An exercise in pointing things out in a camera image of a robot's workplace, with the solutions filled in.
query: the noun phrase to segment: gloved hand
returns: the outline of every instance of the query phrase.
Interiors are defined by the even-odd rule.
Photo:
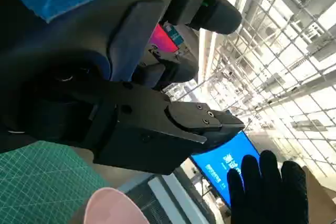
[[[242,177],[234,169],[227,175],[232,224],[308,224],[306,175],[292,161],[285,161],[281,175],[271,151],[257,160],[243,158]]]

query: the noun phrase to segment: green cutting mat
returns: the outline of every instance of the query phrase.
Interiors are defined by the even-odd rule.
[[[107,185],[68,146],[39,141],[0,154],[0,223],[67,223]]]

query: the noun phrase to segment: pink cup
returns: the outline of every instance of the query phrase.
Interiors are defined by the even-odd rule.
[[[110,187],[100,188],[92,194],[86,205],[84,218],[82,216],[83,213],[79,211],[73,220],[81,219],[83,221],[80,222],[84,224],[149,224],[129,197]]]

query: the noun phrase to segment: computer monitor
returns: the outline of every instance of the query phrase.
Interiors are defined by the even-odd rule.
[[[230,207],[227,173],[233,168],[241,174],[243,157],[248,154],[256,157],[259,161],[258,151],[246,134],[241,131],[222,146],[207,153],[193,155],[191,159],[213,185],[225,204]]]

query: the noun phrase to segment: red display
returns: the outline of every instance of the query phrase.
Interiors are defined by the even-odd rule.
[[[150,43],[155,44],[161,51],[164,52],[176,52],[178,50],[177,45],[159,24],[154,30]]]

